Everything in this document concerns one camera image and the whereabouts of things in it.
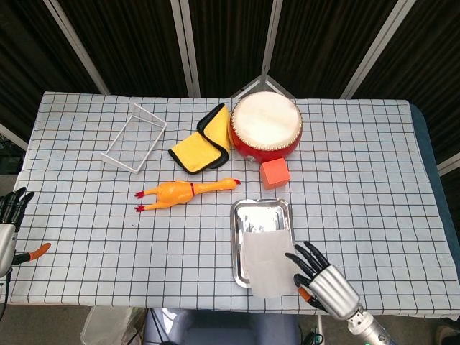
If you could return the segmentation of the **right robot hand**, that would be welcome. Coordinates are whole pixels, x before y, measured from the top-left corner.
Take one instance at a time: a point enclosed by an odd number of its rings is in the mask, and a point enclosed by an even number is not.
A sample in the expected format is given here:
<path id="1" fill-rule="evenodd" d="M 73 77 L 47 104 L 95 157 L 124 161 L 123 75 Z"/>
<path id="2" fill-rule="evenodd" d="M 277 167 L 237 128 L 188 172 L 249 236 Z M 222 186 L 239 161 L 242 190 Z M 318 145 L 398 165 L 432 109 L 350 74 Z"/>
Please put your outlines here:
<path id="1" fill-rule="evenodd" d="M 341 272 L 309 241 L 296 244 L 297 254 L 285 256 L 300 268 L 293 282 L 311 306 L 336 320 L 349 320 L 362 312 L 360 297 Z"/>

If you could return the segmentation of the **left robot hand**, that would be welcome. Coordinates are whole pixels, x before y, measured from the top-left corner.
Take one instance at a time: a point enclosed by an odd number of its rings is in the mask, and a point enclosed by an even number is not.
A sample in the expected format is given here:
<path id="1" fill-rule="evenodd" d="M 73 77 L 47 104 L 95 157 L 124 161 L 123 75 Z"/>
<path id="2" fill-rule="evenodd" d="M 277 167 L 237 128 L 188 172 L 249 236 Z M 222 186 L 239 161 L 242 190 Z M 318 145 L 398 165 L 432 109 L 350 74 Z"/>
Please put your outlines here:
<path id="1" fill-rule="evenodd" d="M 34 195 L 22 187 L 0 197 L 0 278 L 7 276 L 13 266 L 38 259 L 51 247 L 51 243 L 45 243 L 33 252 L 17 254 L 16 251 L 22 220 Z"/>

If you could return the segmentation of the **white cloth piece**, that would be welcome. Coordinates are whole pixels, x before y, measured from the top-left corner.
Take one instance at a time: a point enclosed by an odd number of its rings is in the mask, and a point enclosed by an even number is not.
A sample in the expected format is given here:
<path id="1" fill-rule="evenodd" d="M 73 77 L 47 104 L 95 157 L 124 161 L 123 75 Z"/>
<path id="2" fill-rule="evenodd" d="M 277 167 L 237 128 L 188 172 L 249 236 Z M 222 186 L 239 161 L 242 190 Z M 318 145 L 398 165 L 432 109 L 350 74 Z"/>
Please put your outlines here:
<path id="1" fill-rule="evenodd" d="M 285 256 L 295 252 L 289 231 L 246 232 L 241 249 L 254 296 L 278 298 L 297 293 L 293 277 L 298 268 Z"/>

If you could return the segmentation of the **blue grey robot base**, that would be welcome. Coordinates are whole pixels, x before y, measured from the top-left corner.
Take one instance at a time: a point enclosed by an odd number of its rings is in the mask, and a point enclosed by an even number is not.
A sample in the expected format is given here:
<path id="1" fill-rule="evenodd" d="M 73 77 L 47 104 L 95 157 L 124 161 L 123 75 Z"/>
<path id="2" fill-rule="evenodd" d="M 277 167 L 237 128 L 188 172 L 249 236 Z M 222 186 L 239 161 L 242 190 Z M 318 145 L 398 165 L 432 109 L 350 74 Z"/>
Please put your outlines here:
<path id="1" fill-rule="evenodd" d="M 299 345 L 294 315 L 150 308 L 143 345 Z"/>

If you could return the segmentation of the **silver metal tray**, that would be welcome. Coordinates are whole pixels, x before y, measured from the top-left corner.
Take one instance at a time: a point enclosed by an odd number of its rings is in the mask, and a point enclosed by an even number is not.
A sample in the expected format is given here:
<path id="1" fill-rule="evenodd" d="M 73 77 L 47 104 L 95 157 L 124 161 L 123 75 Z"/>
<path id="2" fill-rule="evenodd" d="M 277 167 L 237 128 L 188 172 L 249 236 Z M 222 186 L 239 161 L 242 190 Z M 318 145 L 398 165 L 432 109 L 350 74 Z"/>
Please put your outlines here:
<path id="1" fill-rule="evenodd" d="M 250 288 L 249 274 L 244 268 L 242 249 L 246 233 L 288 231 L 295 243 L 292 207 L 284 199 L 245 199 L 235 202 L 230 211 L 231 259 L 233 276 L 242 288 Z"/>

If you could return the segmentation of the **white black checkered tablecloth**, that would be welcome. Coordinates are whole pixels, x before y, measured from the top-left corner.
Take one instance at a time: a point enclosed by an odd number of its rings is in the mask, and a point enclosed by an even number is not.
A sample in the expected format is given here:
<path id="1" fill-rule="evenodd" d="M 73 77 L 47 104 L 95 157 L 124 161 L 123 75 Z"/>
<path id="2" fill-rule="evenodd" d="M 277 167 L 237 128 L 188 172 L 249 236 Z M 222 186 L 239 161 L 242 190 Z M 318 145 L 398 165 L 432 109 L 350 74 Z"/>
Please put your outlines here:
<path id="1" fill-rule="evenodd" d="M 297 100 L 304 131 L 287 158 L 291 179 L 271 191 L 258 165 L 236 152 L 191 177 L 169 156 L 218 103 L 46 92 L 17 178 L 34 192 L 17 249 L 51 247 L 15 269 L 10 301 L 312 314 L 297 295 L 256 298 L 233 276 L 232 204 L 281 198 L 292 207 L 295 240 L 317 246 L 371 312 L 460 315 L 460 255 L 447 242 L 408 102 Z M 167 122 L 137 174 L 101 160 L 133 104 Z M 241 184 L 134 210 L 137 191 L 222 178 Z"/>

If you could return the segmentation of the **orange foam cube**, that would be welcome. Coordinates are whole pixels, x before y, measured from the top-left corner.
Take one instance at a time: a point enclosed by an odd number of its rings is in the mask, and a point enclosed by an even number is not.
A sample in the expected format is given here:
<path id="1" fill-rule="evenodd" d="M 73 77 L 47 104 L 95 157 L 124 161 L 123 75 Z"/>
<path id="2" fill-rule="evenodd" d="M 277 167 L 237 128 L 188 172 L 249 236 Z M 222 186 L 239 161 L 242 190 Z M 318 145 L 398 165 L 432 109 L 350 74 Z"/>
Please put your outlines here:
<path id="1" fill-rule="evenodd" d="M 260 175 L 265 190 L 282 187 L 290 181 L 290 172 L 284 158 L 263 162 L 260 165 Z"/>

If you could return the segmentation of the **dark shoe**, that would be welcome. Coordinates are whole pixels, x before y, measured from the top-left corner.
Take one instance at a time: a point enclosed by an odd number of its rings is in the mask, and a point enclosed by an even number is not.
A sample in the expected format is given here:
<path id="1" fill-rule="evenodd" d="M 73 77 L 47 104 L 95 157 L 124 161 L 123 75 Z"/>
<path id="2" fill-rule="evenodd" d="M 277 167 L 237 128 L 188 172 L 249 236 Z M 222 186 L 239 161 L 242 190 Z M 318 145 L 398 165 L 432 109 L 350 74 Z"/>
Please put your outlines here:
<path id="1" fill-rule="evenodd" d="M 435 345 L 460 345 L 460 325 L 440 325 L 436 329 Z"/>

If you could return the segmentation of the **blue table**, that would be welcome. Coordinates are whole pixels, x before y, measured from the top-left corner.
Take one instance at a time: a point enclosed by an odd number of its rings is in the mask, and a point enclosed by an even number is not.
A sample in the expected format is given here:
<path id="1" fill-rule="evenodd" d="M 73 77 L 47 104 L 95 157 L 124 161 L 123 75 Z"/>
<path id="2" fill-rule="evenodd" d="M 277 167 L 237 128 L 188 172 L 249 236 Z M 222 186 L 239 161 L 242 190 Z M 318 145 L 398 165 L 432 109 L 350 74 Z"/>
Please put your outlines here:
<path id="1" fill-rule="evenodd" d="M 460 168 L 440 176 L 428 127 L 421 110 L 410 104 L 415 137 L 433 189 L 452 255 L 460 255 Z"/>

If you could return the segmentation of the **yellow rubber chicken toy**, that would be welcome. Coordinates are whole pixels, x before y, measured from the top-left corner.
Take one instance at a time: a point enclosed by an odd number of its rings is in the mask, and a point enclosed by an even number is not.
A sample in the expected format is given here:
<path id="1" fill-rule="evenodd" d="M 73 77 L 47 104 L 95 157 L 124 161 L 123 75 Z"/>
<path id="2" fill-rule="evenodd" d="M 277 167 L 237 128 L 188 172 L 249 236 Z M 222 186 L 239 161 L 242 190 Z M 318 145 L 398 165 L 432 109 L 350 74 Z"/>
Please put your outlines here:
<path id="1" fill-rule="evenodd" d="M 138 205 L 134 207 L 136 212 L 151 211 L 155 209 L 170 208 L 175 205 L 187 203 L 195 196 L 202 193 L 234 190 L 241 184 L 240 180 L 225 178 L 223 180 L 207 183 L 193 183 L 175 180 L 159 184 L 156 188 L 136 192 L 134 196 L 141 199 L 145 196 L 155 195 L 157 200 L 150 205 Z"/>

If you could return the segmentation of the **red drum with white skin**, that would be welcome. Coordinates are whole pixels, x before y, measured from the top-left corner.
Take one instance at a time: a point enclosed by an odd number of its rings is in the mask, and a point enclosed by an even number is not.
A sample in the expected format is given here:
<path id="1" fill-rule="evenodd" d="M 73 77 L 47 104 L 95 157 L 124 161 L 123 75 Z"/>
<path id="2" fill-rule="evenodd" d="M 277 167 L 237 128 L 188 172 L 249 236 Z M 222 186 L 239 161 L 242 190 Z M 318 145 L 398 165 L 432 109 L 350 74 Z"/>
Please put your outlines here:
<path id="1" fill-rule="evenodd" d="M 286 96 L 260 91 L 237 102 L 228 133 L 234 149 L 244 159 L 263 163 L 293 153 L 302 137 L 303 118 Z"/>

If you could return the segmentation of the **yellow grey black-edged cloth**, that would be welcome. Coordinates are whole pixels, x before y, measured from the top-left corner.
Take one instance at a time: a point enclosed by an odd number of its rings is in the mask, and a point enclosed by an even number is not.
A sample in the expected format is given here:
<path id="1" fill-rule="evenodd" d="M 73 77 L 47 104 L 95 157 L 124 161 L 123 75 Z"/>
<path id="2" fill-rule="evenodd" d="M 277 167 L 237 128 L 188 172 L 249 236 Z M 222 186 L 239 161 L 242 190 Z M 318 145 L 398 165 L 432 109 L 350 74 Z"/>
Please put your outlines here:
<path id="1" fill-rule="evenodd" d="M 168 150 L 169 155 L 191 175 L 221 167 L 231 151 L 228 123 L 229 110 L 220 103 L 198 122 L 195 132 Z"/>

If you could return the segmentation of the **dark folding screen white frame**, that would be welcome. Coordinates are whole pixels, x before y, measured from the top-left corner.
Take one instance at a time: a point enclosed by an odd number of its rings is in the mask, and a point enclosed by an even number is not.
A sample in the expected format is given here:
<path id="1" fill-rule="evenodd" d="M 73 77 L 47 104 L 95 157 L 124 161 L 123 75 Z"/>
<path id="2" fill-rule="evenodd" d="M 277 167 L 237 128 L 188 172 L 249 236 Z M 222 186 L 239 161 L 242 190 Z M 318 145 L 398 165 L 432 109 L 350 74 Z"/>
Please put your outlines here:
<path id="1" fill-rule="evenodd" d="M 45 91 L 404 98 L 460 173 L 460 0 L 0 0 L 0 125 L 28 140 Z"/>

